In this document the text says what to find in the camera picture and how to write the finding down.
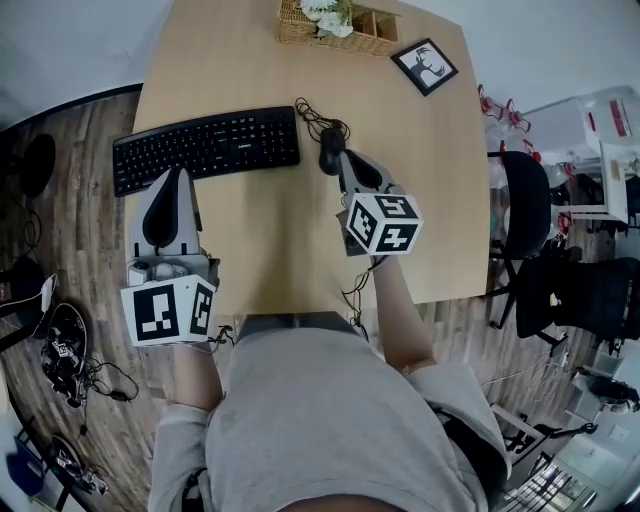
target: gray t-shirt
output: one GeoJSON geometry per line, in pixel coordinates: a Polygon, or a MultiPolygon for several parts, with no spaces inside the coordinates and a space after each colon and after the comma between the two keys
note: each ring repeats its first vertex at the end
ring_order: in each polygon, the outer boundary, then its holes
{"type": "Polygon", "coordinates": [[[402,375],[358,336],[323,329],[255,334],[233,350],[226,396],[210,416],[170,406],[156,431],[149,510],[180,510],[206,467],[216,512],[276,512],[329,495],[407,512],[484,511],[468,461],[433,409],[463,420],[508,461],[471,369],[402,375]]]}

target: person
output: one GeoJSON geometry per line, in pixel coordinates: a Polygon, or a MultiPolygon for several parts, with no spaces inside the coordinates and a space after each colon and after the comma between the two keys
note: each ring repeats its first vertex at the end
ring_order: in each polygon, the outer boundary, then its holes
{"type": "Polygon", "coordinates": [[[468,366],[436,363],[397,258],[372,266],[384,360],[336,313],[248,317],[225,390],[206,350],[173,348],[150,512],[489,509],[495,417],[468,366]]]}

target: black chair backrest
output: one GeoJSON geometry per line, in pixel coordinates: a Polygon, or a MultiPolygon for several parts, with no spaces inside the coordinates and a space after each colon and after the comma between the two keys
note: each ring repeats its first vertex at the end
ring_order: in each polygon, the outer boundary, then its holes
{"type": "Polygon", "coordinates": [[[627,317],[624,320],[620,337],[628,340],[640,338],[640,265],[633,276],[633,284],[629,292],[627,317]]]}
{"type": "Polygon", "coordinates": [[[627,209],[632,217],[640,213],[640,178],[637,176],[627,180],[627,209]]]}
{"type": "Polygon", "coordinates": [[[555,324],[579,327],[613,340],[623,335],[625,309],[629,304],[626,336],[632,337],[638,308],[632,284],[635,288],[639,271],[640,261],[635,258],[558,264],[553,278],[561,305],[552,308],[555,324]]]}
{"type": "Polygon", "coordinates": [[[519,151],[489,153],[500,157],[507,172],[511,218],[504,254],[528,258],[542,249],[551,230],[551,196],[544,168],[519,151]]]}

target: sleeve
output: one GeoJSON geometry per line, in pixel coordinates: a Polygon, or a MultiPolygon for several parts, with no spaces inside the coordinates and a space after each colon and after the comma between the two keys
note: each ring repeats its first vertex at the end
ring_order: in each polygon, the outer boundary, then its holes
{"type": "Polygon", "coordinates": [[[209,413],[186,405],[170,405],[156,429],[151,468],[149,512],[180,510],[189,476],[206,468],[205,437],[209,413]]]}
{"type": "Polygon", "coordinates": [[[499,452],[511,473],[500,427],[469,365],[436,364],[406,377],[433,410],[457,418],[499,452]]]}

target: keyboard key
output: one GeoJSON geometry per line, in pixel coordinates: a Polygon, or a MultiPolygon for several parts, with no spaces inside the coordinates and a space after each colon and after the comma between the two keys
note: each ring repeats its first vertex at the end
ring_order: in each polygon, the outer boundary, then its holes
{"type": "Polygon", "coordinates": [[[300,161],[291,107],[210,116],[132,137],[113,144],[117,196],[149,187],[174,167],[185,168],[199,179],[300,161]]]}

